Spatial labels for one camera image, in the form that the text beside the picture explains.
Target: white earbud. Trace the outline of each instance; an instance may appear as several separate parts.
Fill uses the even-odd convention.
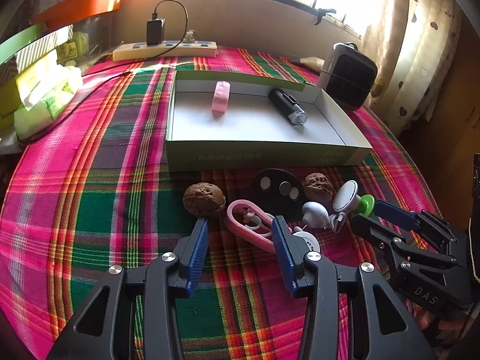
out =
[[[293,233],[293,235],[297,237],[302,237],[305,242],[307,243],[308,248],[311,251],[317,251],[320,253],[320,244],[318,243],[317,239],[315,238],[315,235],[310,234],[306,231],[298,231],[296,233]]]
[[[356,209],[362,200],[357,195],[358,190],[359,186],[354,180],[347,181],[342,185],[333,199],[334,211],[348,214],[349,211]]]
[[[302,221],[311,228],[328,227],[328,211],[317,202],[306,202],[303,207]]]

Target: curtain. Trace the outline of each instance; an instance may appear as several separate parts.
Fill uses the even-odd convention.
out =
[[[375,0],[361,51],[378,67],[366,105],[398,136],[430,120],[457,47],[461,10],[454,0]]]

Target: portable speaker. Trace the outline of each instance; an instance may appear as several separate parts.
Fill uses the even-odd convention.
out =
[[[328,53],[317,86],[344,109],[358,109],[367,99],[377,76],[375,62],[354,43],[336,43]]]

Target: green box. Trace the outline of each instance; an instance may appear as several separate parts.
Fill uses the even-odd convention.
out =
[[[11,53],[11,56],[0,64],[0,87],[8,83],[13,77],[25,71],[29,66],[32,66],[32,64],[48,54],[58,45],[67,42],[72,37],[72,30],[73,26],[69,25],[42,36],[30,44],[22,46],[19,50],[17,50],[17,47],[23,43],[17,44],[16,47],[9,49],[8,52],[6,51],[6,54],[8,55]],[[4,47],[9,40],[2,43],[0,48]]]
[[[17,51],[40,38],[45,30],[45,24],[39,23],[25,28],[23,31],[8,38],[0,44],[0,63],[5,62]]]
[[[230,83],[229,106],[215,116],[218,81]],[[294,126],[268,99],[281,88],[309,115]],[[172,171],[357,165],[371,145],[323,90],[262,76],[179,70],[170,95],[166,153]]]

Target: pink eraser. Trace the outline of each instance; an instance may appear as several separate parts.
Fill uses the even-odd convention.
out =
[[[213,94],[212,111],[226,112],[229,105],[230,83],[226,81],[217,82]]]

